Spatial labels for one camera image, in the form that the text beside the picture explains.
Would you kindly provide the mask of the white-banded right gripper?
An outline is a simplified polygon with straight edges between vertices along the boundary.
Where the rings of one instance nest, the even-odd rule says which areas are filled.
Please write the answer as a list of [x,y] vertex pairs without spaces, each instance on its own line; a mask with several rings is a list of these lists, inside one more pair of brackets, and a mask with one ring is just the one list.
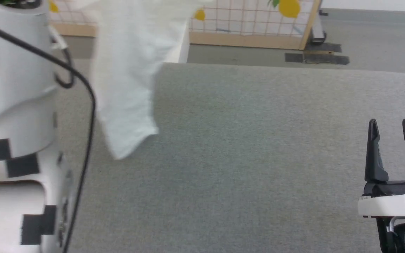
[[[405,141],[405,119],[402,127]],[[379,141],[377,121],[372,119],[368,124],[365,160],[364,179],[367,183],[358,200],[358,213],[370,217],[405,217],[405,181],[388,181]]]

